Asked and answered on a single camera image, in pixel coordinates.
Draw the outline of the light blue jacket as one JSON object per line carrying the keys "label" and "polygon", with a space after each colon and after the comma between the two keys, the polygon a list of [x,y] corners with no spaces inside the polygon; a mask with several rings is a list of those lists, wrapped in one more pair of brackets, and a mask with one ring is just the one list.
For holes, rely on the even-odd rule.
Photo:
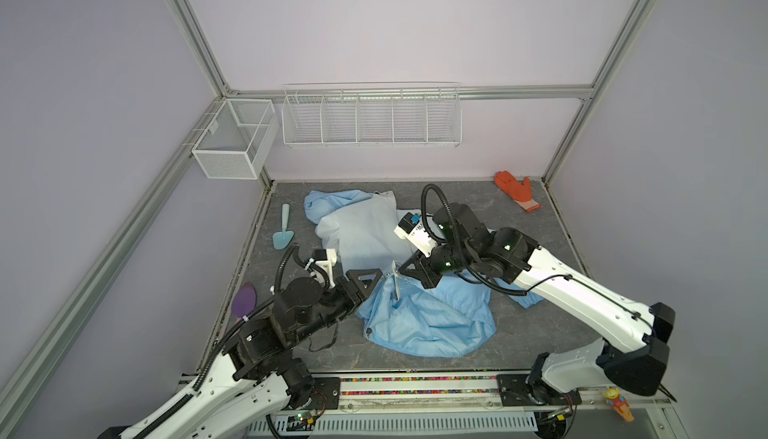
{"label": "light blue jacket", "polygon": [[490,289],[455,275],[426,289],[396,273],[416,250],[395,234],[406,213],[397,208],[393,192],[312,191],[304,211],[323,248],[337,252],[342,271],[382,271],[374,293],[357,311],[370,342],[417,357],[458,358],[496,333]]}

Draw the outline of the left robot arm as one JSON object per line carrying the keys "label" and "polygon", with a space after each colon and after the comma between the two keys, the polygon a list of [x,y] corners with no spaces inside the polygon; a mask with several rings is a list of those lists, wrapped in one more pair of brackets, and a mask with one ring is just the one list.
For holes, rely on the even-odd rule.
{"label": "left robot arm", "polygon": [[238,322],[194,381],[146,418],[109,427],[104,438],[225,436],[285,406],[309,402],[314,379],[293,350],[318,331],[340,324],[374,292],[379,269],[335,279],[299,277]]}

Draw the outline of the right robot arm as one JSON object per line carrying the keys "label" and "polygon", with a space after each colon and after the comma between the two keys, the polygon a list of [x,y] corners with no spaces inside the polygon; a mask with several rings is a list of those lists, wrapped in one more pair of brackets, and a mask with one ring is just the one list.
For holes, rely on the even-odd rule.
{"label": "right robot arm", "polygon": [[623,297],[519,230],[488,229],[464,204],[452,203],[433,218],[436,224],[429,226],[408,213],[395,226],[395,234],[416,249],[400,274],[434,288],[449,274],[474,273],[497,292],[539,295],[598,333],[586,346],[536,358],[523,387],[534,403],[553,404],[584,387],[615,385],[645,397],[659,391],[676,317],[671,307]]}

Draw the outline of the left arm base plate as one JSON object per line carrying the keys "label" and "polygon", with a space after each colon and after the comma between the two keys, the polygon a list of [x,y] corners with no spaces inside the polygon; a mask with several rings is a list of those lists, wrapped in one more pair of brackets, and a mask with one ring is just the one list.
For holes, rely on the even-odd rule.
{"label": "left arm base plate", "polygon": [[315,377],[309,388],[291,402],[294,410],[336,410],[341,399],[341,378]]}

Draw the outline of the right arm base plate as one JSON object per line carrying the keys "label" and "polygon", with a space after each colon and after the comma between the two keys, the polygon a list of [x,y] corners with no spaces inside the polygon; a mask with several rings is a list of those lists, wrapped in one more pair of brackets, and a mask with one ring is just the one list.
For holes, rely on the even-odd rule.
{"label": "right arm base plate", "polygon": [[578,390],[558,392],[543,382],[530,385],[528,375],[523,373],[502,373],[496,375],[501,403],[505,407],[515,406],[578,406],[582,398]]}

